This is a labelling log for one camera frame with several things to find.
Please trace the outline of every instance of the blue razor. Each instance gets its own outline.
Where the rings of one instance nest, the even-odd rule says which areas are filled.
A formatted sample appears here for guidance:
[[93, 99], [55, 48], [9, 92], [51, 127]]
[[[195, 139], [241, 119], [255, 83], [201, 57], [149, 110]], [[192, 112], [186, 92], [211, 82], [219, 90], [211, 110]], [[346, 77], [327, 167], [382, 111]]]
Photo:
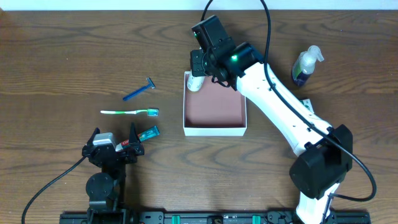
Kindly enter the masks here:
[[143, 91], [147, 90], [148, 88], [155, 88], [155, 84], [152, 80], [148, 77], [147, 78], [148, 85], [141, 87], [140, 89], [128, 94], [127, 96], [123, 97], [124, 101], [130, 100], [131, 98], [137, 96], [138, 94], [142, 93]]

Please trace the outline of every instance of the white bottle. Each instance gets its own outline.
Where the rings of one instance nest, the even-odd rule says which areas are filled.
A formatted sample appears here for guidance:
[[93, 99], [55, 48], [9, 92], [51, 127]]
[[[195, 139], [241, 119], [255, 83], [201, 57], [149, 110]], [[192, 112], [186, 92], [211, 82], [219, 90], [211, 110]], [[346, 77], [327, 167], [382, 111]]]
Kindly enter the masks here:
[[192, 71], [191, 71], [189, 74], [187, 87], [190, 91], [198, 91], [198, 90], [200, 90], [204, 81], [205, 81], [205, 77], [194, 77], [192, 75]]
[[296, 85], [302, 86], [305, 84], [313, 73], [317, 60], [320, 62], [324, 60], [318, 46], [313, 45], [308, 48], [308, 51], [301, 52], [292, 69], [292, 78]]

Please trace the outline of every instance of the toothpaste tube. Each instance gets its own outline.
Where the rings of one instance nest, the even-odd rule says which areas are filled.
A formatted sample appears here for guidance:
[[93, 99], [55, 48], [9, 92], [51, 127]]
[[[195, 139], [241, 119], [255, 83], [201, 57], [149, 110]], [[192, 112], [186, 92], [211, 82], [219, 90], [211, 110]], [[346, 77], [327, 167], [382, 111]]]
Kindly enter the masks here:
[[[158, 135], [160, 135], [160, 132], [157, 129], [157, 126], [153, 126], [150, 129], [144, 131], [143, 133], [138, 134], [138, 138], [141, 142], [143, 142]], [[116, 146], [116, 152], [128, 147], [130, 147], [130, 143], [129, 140], [127, 139]]]

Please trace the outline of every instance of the open cardboard box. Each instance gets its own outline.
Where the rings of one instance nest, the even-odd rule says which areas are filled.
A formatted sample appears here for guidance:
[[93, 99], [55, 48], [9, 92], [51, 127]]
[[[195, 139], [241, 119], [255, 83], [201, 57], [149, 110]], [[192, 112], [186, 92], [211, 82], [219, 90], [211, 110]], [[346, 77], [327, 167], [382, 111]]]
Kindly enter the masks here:
[[243, 136], [247, 129], [246, 97], [206, 77], [201, 89], [187, 88], [184, 76], [183, 128], [186, 136]]

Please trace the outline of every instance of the white wall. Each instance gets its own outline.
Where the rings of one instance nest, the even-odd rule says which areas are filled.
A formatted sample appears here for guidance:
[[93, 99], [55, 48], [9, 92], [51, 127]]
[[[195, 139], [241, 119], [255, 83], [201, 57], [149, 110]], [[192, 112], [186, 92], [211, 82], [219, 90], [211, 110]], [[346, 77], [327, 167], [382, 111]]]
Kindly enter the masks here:
[[[398, 0], [265, 0], [269, 9], [398, 9]], [[4, 10], [203, 10], [208, 0], [0, 0]], [[214, 0], [210, 9], [262, 9], [259, 0]]]

